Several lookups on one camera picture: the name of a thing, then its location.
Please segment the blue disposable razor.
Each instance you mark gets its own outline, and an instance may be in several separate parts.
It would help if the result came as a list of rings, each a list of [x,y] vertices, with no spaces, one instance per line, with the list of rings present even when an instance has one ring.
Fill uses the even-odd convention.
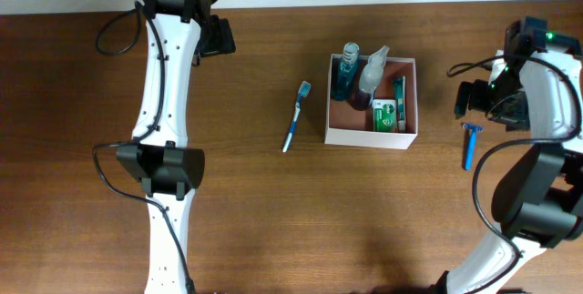
[[[463,123],[462,128],[468,133],[469,138],[466,145],[466,153],[465,153],[465,160],[464,160],[464,170],[469,171],[473,165],[474,153],[476,149],[476,140],[477,135],[483,131],[483,128],[470,124],[470,123]]]

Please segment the blue white toothbrush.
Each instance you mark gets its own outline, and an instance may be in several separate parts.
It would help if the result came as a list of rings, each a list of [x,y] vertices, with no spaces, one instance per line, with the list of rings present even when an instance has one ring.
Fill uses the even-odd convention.
[[[286,153],[289,150],[293,135],[295,133],[297,121],[298,121],[298,118],[299,118],[299,115],[301,112],[301,102],[305,97],[307,97],[309,95],[311,87],[312,87],[312,85],[307,81],[303,81],[299,87],[298,95],[296,97],[296,101],[295,101],[295,105],[294,105],[294,113],[292,116],[291,125],[289,127],[287,137],[286,137],[285,142],[284,142],[283,147],[282,147],[283,153]]]

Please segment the red green toothpaste tube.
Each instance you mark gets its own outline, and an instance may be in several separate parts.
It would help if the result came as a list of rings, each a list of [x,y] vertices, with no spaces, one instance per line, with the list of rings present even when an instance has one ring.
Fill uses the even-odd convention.
[[[393,79],[394,95],[396,101],[397,126],[400,133],[406,131],[405,111],[405,77],[397,76]]]

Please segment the green soap box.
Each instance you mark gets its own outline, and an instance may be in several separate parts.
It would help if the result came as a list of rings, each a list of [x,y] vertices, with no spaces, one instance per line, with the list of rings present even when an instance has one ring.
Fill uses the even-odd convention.
[[[372,108],[374,132],[398,132],[396,101],[394,99],[375,99]]]

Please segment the clear spray bottle purple liquid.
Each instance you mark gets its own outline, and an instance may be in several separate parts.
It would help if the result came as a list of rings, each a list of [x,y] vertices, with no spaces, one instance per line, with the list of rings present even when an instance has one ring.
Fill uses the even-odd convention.
[[[383,46],[368,57],[368,62],[360,75],[358,88],[353,98],[355,110],[364,111],[372,104],[374,92],[384,76],[384,67],[389,51],[389,46]]]

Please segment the teal mouthwash bottle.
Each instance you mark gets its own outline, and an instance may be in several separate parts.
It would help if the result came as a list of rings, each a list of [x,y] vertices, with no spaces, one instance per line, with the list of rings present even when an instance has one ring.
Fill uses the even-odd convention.
[[[343,48],[343,54],[340,59],[336,82],[332,88],[332,98],[337,101],[346,100],[353,88],[353,79],[356,74],[360,47],[353,42],[347,43]]]

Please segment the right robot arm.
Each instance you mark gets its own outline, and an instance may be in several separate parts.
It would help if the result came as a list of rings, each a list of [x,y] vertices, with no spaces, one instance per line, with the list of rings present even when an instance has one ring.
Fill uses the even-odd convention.
[[[452,66],[458,76],[473,68],[490,71],[487,80],[460,84],[455,116],[469,110],[527,131],[528,138],[492,147],[478,160],[472,187],[495,153],[526,145],[527,152],[496,186],[491,213],[478,195],[472,199],[488,231],[458,267],[445,271],[433,293],[501,293],[529,260],[582,235],[582,46],[573,36],[549,30],[547,21],[526,16],[506,29],[495,56]]]

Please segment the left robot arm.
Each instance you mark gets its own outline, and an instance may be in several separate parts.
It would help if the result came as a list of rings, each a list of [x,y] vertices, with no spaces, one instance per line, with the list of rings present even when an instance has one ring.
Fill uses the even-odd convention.
[[[202,150],[188,146],[190,69],[201,58],[235,51],[227,20],[210,8],[218,0],[143,0],[148,34],[140,114],[117,158],[141,185],[148,209],[147,293],[192,293],[187,263],[189,212],[205,167]]]

